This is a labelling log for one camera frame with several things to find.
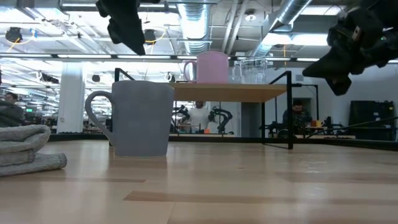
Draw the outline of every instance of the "wooden floor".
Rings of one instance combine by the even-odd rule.
[[[64,170],[0,179],[0,223],[398,223],[398,153],[170,143],[115,158],[106,141],[49,143]]]

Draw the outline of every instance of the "wooden table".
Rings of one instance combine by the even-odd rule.
[[[286,85],[169,83],[178,101],[265,103],[286,92]]]

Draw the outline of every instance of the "white shirt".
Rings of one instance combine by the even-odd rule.
[[[192,127],[192,131],[198,131],[199,130],[199,124],[200,124],[200,129],[204,130],[207,129],[207,126],[209,124],[209,111],[207,108],[192,108],[188,112],[190,116],[190,121]]]

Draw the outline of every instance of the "glass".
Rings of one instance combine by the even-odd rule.
[[[243,59],[233,69],[234,80],[240,80],[242,84],[266,84],[267,60],[262,57],[248,57]]]

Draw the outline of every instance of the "gray mug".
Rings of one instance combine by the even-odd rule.
[[[105,96],[112,103],[113,132],[101,124],[91,102]],[[86,99],[88,117],[115,148],[115,155],[155,157],[167,153],[174,89],[167,83],[125,80],[112,84],[112,93],[95,91]]]

